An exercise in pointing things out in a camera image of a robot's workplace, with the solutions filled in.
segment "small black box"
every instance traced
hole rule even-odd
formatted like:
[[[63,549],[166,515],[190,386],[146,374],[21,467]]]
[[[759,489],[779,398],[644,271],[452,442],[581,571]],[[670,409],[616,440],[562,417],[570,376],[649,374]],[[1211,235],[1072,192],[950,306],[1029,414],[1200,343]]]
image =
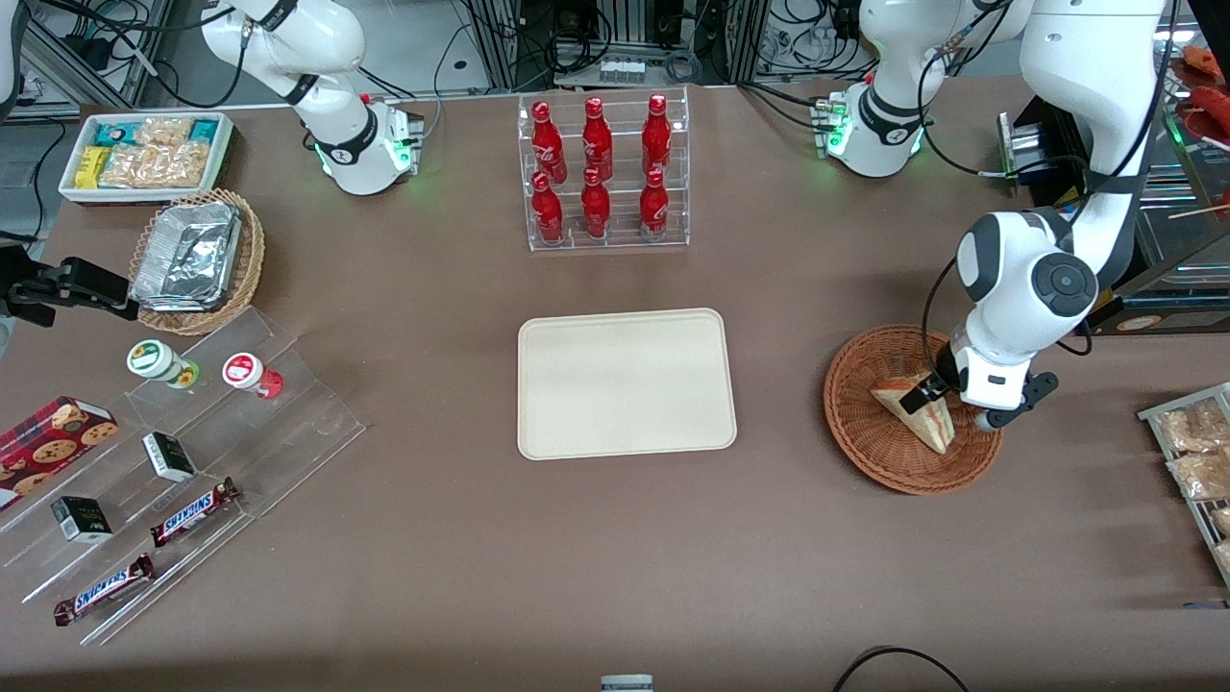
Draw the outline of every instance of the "small black box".
[[[102,543],[111,538],[111,526],[107,525],[107,517],[102,516],[97,500],[64,495],[52,503],[52,514],[55,515],[64,538],[69,541]]]
[[[192,468],[192,461],[180,441],[165,433],[154,431],[141,439],[145,445],[145,456],[154,465],[154,473],[175,483],[192,481],[197,470]]]

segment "clear acrylic display stand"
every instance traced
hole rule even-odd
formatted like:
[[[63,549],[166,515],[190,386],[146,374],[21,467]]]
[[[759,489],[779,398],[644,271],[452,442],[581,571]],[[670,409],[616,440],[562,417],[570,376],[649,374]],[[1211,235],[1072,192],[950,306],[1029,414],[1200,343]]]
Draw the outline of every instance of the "clear acrylic display stand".
[[[112,403],[119,434],[0,515],[5,597],[44,611],[47,626],[54,627],[55,604],[149,553],[157,579],[124,590],[65,628],[82,645],[103,644],[358,438],[364,427],[316,380],[293,343],[282,327],[248,307],[183,354],[200,366],[192,388],[146,381]],[[223,364],[240,352],[282,374],[278,397],[258,399],[221,381]],[[180,440],[196,478],[177,484],[155,476],[141,445],[154,430]],[[226,477],[242,495],[155,549],[150,529]],[[65,541],[49,506],[60,495],[97,500],[114,535],[95,546]]]
[[[608,247],[653,248],[688,245],[691,238],[689,206],[690,150],[688,141],[691,122],[688,112],[686,88],[613,90],[603,91],[603,111],[611,125],[615,145],[615,168],[606,189],[611,197],[611,222],[606,237],[593,238],[585,232],[581,208],[581,191],[584,188],[585,156],[581,133],[585,127],[585,98],[593,93],[551,93],[549,96],[522,96],[518,102],[518,146],[522,156],[522,194],[525,198],[525,227],[530,250],[601,250]],[[645,188],[645,170],[641,162],[641,129],[649,113],[649,96],[667,97],[667,119],[670,120],[670,165],[667,166],[664,187],[670,195],[667,206],[667,231],[656,242],[641,237],[641,191]],[[534,118],[529,109],[535,101],[551,106],[551,119],[563,136],[563,160],[568,165],[568,178],[555,186],[563,205],[563,242],[547,245],[538,231],[530,198],[534,188],[530,176],[538,170],[534,157]]]

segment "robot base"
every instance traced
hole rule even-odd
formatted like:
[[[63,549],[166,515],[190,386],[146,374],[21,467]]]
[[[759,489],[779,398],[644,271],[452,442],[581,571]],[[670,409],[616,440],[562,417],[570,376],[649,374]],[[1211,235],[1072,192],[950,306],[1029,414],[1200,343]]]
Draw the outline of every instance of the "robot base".
[[[834,91],[829,100],[812,107],[812,123],[829,125],[831,132],[815,133],[815,149],[820,157],[836,159],[850,170],[867,177],[887,177],[905,167],[905,162],[922,144],[921,128],[910,139],[900,130],[898,144],[884,144],[871,127],[862,122],[859,98],[866,84],[855,84],[845,91]]]
[[[355,162],[339,165],[316,147],[325,172],[351,194],[375,194],[402,176],[418,173],[422,156],[422,119],[412,120],[405,111],[385,103],[371,103],[368,108],[376,116],[378,134]]]

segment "white bottle with green cap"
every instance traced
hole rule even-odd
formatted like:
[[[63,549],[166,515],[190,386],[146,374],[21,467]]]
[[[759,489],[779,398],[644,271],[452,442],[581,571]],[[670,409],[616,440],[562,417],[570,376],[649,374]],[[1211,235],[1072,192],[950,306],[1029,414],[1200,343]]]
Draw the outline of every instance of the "white bottle with green cap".
[[[197,364],[175,353],[166,343],[146,338],[128,353],[128,370],[133,375],[165,382],[172,390],[187,390],[200,376]]]

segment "snickers bar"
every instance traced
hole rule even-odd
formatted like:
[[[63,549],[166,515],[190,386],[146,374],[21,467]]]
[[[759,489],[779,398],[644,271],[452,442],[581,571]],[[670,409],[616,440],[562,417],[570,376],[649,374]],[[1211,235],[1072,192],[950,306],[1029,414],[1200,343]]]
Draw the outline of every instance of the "snickers bar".
[[[141,553],[135,563],[95,584],[89,591],[77,594],[75,599],[55,604],[55,626],[65,627],[84,616],[90,608],[107,599],[114,597],[138,581],[144,579],[154,580],[156,576],[154,574],[154,563],[150,560],[149,554]]]
[[[214,514],[219,508],[239,498],[239,488],[235,488],[235,483],[230,477],[226,477],[226,481],[210,488],[209,493],[197,498],[194,503],[172,515],[171,519],[151,529],[150,533],[154,535],[154,547],[161,548],[166,546],[172,538],[186,533],[203,519]]]

